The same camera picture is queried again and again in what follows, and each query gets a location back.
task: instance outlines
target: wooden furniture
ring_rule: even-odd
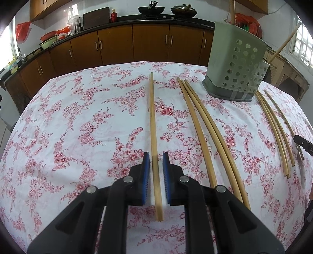
[[[16,73],[6,83],[7,91],[11,95],[19,113],[23,113],[31,100],[31,96],[24,84],[20,73]]]
[[[264,59],[273,57],[275,51],[267,49]],[[278,55],[270,64],[264,81],[290,94],[299,103],[309,89],[309,83],[301,73],[284,57]]]
[[[167,24],[133,25],[135,62],[167,62],[169,30]]]
[[[50,49],[50,57],[57,76],[77,71],[70,41]]]
[[[98,31],[103,65],[134,61],[132,26],[120,26]]]
[[[212,30],[204,30],[202,47],[199,59],[199,65],[208,66],[209,58],[211,54],[212,42],[213,42],[214,31]]]
[[[269,12],[268,0],[236,0],[236,1],[254,12],[260,12],[264,14],[268,14]]]
[[[36,60],[38,62],[39,70],[41,71],[41,75],[45,83],[57,76],[50,58],[49,51],[40,55]]]
[[[29,17],[31,21],[46,17],[71,0],[30,0]]]
[[[87,33],[71,39],[71,45],[78,70],[102,65],[97,32]]]
[[[203,39],[203,29],[170,26],[168,61],[198,64]]]
[[[31,98],[34,97],[45,84],[37,59],[31,61],[20,73]]]

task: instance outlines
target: table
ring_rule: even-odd
[[[187,79],[215,120],[231,150],[252,212],[287,248],[303,225],[313,182],[313,158],[297,158],[283,175],[278,147],[256,98],[238,103],[212,98],[203,88],[206,68],[178,63],[136,62],[70,73],[50,80],[16,124],[0,164],[0,218],[26,250],[34,239],[89,185],[111,185],[141,163],[151,150],[149,74],[154,73],[158,153],[209,186],[202,151],[177,76]],[[295,100],[262,82],[286,115],[295,134],[313,140],[313,129]],[[230,184],[217,149],[200,116],[218,184]],[[164,221],[155,221],[153,187],[145,207],[130,207],[127,253],[184,253],[183,207],[166,204],[160,177]]]

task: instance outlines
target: metal rivet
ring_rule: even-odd
[[[124,177],[124,179],[123,179],[123,181],[125,182],[125,183],[131,183],[132,181],[133,181],[134,179],[131,177],[131,176],[125,176]]]
[[[89,194],[95,193],[96,190],[97,190],[97,187],[96,187],[96,186],[89,186],[89,187],[87,188],[87,192],[88,192]]]
[[[183,175],[179,178],[179,180],[182,182],[182,183],[187,183],[189,182],[189,177],[186,176],[186,175]]]
[[[226,191],[226,188],[225,188],[223,185],[218,185],[218,186],[216,187],[216,190],[217,190],[218,192],[224,193],[224,192]]]

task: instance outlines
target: red bottle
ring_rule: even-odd
[[[115,12],[115,9],[112,9],[111,21],[112,22],[116,22],[117,21],[117,13]]]

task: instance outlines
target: floral tablecloth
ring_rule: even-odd
[[[149,74],[154,73],[156,126],[164,221],[155,221],[153,185],[145,207],[130,207],[127,253],[184,253],[184,208],[166,204],[161,155],[209,186],[196,131],[177,76],[187,79],[215,120],[231,150],[253,213],[287,248],[304,223],[313,158],[297,157],[284,177],[278,147],[256,98],[238,103],[212,98],[201,82],[206,68],[178,63],[136,62],[85,69],[50,80],[32,99],[7,144],[0,164],[0,219],[26,250],[89,185],[111,185],[151,150]],[[313,140],[313,129],[295,100],[262,82],[295,134]],[[217,149],[199,116],[218,184],[230,188]]]

